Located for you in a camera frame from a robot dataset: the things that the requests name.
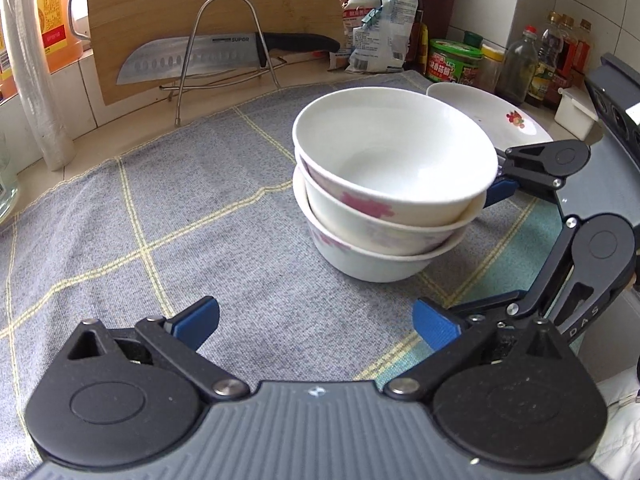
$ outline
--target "green can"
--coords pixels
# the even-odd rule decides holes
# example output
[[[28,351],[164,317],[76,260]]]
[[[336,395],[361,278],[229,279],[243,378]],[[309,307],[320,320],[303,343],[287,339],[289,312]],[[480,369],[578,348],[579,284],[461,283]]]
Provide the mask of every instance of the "green can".
[[[427,77],[435,81],[471,85],[478,73],[482,51],[457,41],[431,40]]]

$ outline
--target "knife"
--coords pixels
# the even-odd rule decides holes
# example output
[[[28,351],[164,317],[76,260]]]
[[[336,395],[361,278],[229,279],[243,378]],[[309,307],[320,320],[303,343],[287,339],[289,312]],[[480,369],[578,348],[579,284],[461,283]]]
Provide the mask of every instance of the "knife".
[[[337,52],[340,43],[319,34],[265,32],[267,50],[286,52]],[[127,57],[118,74],[118,85],[179,78],[188,37],[150,41]],[[265,67],[265,53],[257,32],[252,34],[216,34],[196,36],[187,75],[224,72],[235,68]]]

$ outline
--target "cutting board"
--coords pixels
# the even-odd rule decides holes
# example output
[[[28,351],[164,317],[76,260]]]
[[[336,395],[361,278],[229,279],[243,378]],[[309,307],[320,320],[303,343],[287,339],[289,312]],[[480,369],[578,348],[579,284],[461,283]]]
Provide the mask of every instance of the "cutting board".
[[[117,86],[120,67],[148,41],[188,36],[206,0],[88,0],[95,65],[105,104],[171,81]],[[250,0],[264,32],[311,32],[344,42],[339,0]],[[241,0],[217,0],[202,16],[199,34],[255,30]]]

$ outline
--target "bowl rim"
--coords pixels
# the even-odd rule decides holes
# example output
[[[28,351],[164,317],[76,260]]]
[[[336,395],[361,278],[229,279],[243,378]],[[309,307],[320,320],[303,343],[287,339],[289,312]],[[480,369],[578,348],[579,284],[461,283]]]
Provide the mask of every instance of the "bowl rim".
[[[438,101],[440,101],[440,99],[438,99],[437,97],[431,95],[430,91],[433,88],[454,88],[454,87],[460,87],[460,88],[456,88],[456,90],[460,90],[461,92],[468,92],[468,93],[475,93],[478,94],[478,92],[482,92],[482,94],[487,94],[489,97],[493,98],[494,100],[498,100],[503,102],[504,104],[507,105],[507,108],[511,108],[511,109],[516,109],[521,115],[523,115],[523,117],[525,119],[528,119],[529,121],[531,121],[533,123],[533,125],[536,127],[536,132],[539,134],[544,134],[547,137],[551,138],[551,136],[549,135],[548,131],[546,131],[539,122],[537,122],[533,117],[531,117],[529,114],[526,113],[526,111],[524,111],[522,108],[520,108],[519,106],[516,105],[512,105],[510,102],[508,102],[507,100],[498,97],[497,95],[491,94],[485,90],[482,90],[481,88],[476,88],[475,86],[469,86],[469,85],[461,85],[458,83],[450,83],[447,81],[441,81],[439,83],[432,83],[429,86],[427,86],[427,93],[425,94],[427,97],[431,97],[433,99],[437,99]]]
[[[345,242],[341,238],[334,235],[331,231],[329,231],[326,227],[324,227],[320,221],[316,218],[316,216],[311,211],[311,206],[308,202],[308,197],[306,195],[306,186],[305,186],[305,178],[302,175],[302,171],[296,165],[296,169],[293,171],[293,194],[296,198],[296,202],[298,203],[298,207],[302,211],[306,220],[311,222],[313,226],[318,229],[323,235],[328,236],[331,240],[338,242],[339,244],[344,245],[349,250],[354,251],[355,253],[362,254],[363,256],[369,256],[371,258],[375,258],[377,260],[386,260],[389,262],[423,262],[425,260],[433,260],[437,256],[441,256],[444,253],[448,253],[450,250],[455,248],[460,242],[464,239],[466,234],[467,227],[461,227],[456,229],[456,231],[439,247],[424,254],[415,254],[414,256],[391,256],[389,254],[379,254],[374,253],[372,251],[367,251],[365,249],[361,249],[353,244]]]
[[[296,157],[296,163],[300,168],[300,173],[305,179],[305,182],[312,186],[318,193],[320,193],[324,198],[332,202],[334,205],[340,207],[344,211],[347,211],[357,218],[362,219],[363,221],[370,221],[374,224],[380,225],[381,227],[395,229],[398,231],[404,231],[409,233],[416,234],[434,234],[434,233],[444,233],[449,231],[455,231],[465,225],[470,224],[473,220],[475,220],[482,209],[484,209],[484,204],[486,203],[486,191],[483,191],[480,195],[475,197],[471,203],[466,207],[466,209],[460,215],[460,219],[457,220],[453,224],[437,226],[437,227],[417,227],[412,225],[404,225],[404,224],[394,224],[393,222],[388,222],[387,220],[383,220],[381,218],[375,218],[374,216],[369,216],[364,214],[353,207],[349,207],[343,202],[340,202],[335,196],[327,193],[311,176],[311,174],[305,168],[305,162],[302,160],[300,153],[298,150],[294,150],[294,155]]]
[[[447,202],[430,201],[430,200],[401,199],[401,198],[398,198],[397,196],[394,196],[394,195],[391,195],[391,194],[388,194],[388,193],[384,193],[384,192],[381,192],[381,191],[377,191],[377,190],[371,189],[369,187],[360,186],[359,184],[355,184],[353,182],[350,182],[349,180],[346,180],[346,179],[344,179],[344,178],[342,178],[340,176],[337,176],[336,174],[324,169],[322,166],[320,166],[318,163],[316,163],[307,154],[307,152],[302,148],[302,146],[300,146],[300,143],[298,142],[298,123],[300,122],[300,119],[303,116],[303,114],[307,110],[309,110],[309,108],[311,108],[312,106],[314,106],[315,104],[317,104],[321,100],[327,99],[327,98],[332,97],[332,96],[335,96],[336,94],[341,94],[341,93],[346,93],[346,92],[369,91],[369,90],[384,90],[384,91],[403,92],[405,94],[412,94],[414,96],[420,96],[421,98],[425,98],[425,99],[437,102],[439,106],[444,106],[446,108],[450,108],[450,110],[452,110],[452,113],[459,115],[461,119],[463,119],[464,121],[467,121],[471,128],[479,130],[484,135],[484,138],[486,139],[486,142],[487,142],[488,146],[491,147],[491,149],[488,151],[488,153],[489,152],[493,153],[493,155],[495,157],[495,168],[493,169],[492,172],[489,172],[489,171],[487,172],[486,182],[482,181],[482,186],[478,186],[478,188],[474,192],[469,193],[469,194],[467,194],[465,196],[457,197],[455,200],[449,200]],[[486,134],[486,132],[472,118],[470,118],[468,115],[463,114],[460,110],[457,110],[456,108],[454,108],[453,106],[445,103],[444,101],[440,101],[439,99],[436,99],[435,97],[428,96],[427,94],[421,94],[419,92],[414,92],[412,90],[405,90],[403,88],[392,88],[392,87],[386,87],[386,86],[358,86],[358,87],[355,87],[355,88],[346,88],[346,89],[343,89],[343,90],[337,90],[335,92],[330,92],[329,94],[325,94],[323,96],[320,96],[319,98],[314,99],[307,106],[302,108],[300,113],[296,116],[296,119],[295,119],[295,121],[293,123],[293,128],[292,128],[292,138],[293,138],[294,148],[300,152],[300,157],[309,166],[311,166],[311,168],[313,170],[317,171],[319,174],[321,174],[322,176],[324,176],[325,178],[327,178],[328,180],[330,180],[334,184],[338,184],[340,186],[345,187],[346,189],[350,189],[350,190],[352,190],[354,192],[363,194],[365,196],[370,196],[370,197],[375,198],[377,200],[383,200],[383,201],[386,201],[388,203],[397,204],[397,205],[409,205],[409,206],[449,205],[449,204],[455,204],[455,203],[459,203],[459,202],[464,202],[466,200],[472,200],[473,198],[478,196],[478,194],[482,193],[483,191],[486,191],[487,189],[489,189],[489,187],[491,187],[491,184],[494,182],[495,175],[497,174],[497,171],[498,171],[498,155],[497,155],[497,153],[495,151],[494,145],[491,142],[491,139],[489,138],[489,136]]]

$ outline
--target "plastic-wrapped pipe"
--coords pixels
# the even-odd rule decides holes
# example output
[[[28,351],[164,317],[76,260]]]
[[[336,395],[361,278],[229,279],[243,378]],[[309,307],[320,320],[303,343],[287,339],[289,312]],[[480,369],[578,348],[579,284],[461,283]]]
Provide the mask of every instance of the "plastic-wrapped pipe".
[[[33,136],[51,171],[61,170],[76,156],[56,104],[53,82],[40,37],[36,0],[1,0],[6,49],[15,85]]]

